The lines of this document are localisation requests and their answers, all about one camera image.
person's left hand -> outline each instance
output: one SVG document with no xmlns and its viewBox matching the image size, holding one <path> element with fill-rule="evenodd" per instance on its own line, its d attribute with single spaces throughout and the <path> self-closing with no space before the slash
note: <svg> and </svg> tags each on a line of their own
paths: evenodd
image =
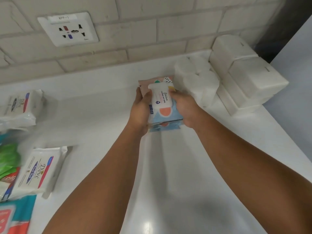
<svg viewBox="0 0 312 234">
<path fill-rule="evenodd" d="M 152 92 L 149 91 L 142 97 L 140 87 L 136 90 L 136 97 L 131 108 L 129 126 L 134 127 L 145 135 L 148 131 L 147 122 L 150 115 L 149 104 L 152 100 Z"/>
</svg>

person's left arm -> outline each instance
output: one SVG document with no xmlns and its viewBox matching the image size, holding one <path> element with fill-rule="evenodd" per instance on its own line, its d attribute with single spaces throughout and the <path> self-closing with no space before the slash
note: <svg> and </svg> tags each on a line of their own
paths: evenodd
<svg viewBox="0 0 312 234">
<path fill-rule="evenodd" d="M 135 180 L 140 141 L 147 132 L 151 97 L 149 92 L 142 98 L 137 88 L 126 127 L 60 206 L 43 234 L 119 234 Z"/>
</svg>

forearm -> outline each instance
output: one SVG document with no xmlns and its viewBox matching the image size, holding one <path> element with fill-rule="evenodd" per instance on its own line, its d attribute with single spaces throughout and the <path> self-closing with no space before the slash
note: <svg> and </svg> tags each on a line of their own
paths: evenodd
<svg viewBox="0 0 312 234">
<path fill-rule="evenodd" d="M 61 205 L 43 233 L 118 234 L 135 180 L 141 137 L 140 131 L 127 125 L 101 162 Z"/>
<path fill-rule="evenodd" d="M 305 233 L 311 184 L 207 113 L 198 117 L 193 128 L 213 164 L 267 232 Z"/>
</svg>

person's right arm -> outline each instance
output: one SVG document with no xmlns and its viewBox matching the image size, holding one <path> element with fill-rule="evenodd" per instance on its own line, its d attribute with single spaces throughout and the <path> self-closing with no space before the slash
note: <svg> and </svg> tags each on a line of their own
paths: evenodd
<svg viewBox="0 0 312 234">
<path fill-rule="evenodd" d="M 269 234 L 312 233 L 309 181 L 227 129 L 191 96 L 171 96 L 222 178 Z"/>
</svg>

human hand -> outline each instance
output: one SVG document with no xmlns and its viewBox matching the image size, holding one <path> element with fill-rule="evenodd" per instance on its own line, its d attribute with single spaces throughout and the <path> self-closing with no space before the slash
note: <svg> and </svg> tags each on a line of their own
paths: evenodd
<svg viewBox="0 0 312 234">
<path fill-rule="evenodd" d="M 195 99 L 180 91 L 170 91 L 171 97 L 177 102 L 177 110 L 183 116 L 183 122 L 187 127 L 194 128 L 198 117 L 206 112 L 197 105 Z"/>
<path fill-rule="evenodd" d="M 133 102 L 128 125 L 145 135 L 148 131 L 147 122 L 150 115 L 149 104 L 152 100 L 152 91 L 142 97 L 140 87 L 136 90 L 135 101 Z"/>
</svg>

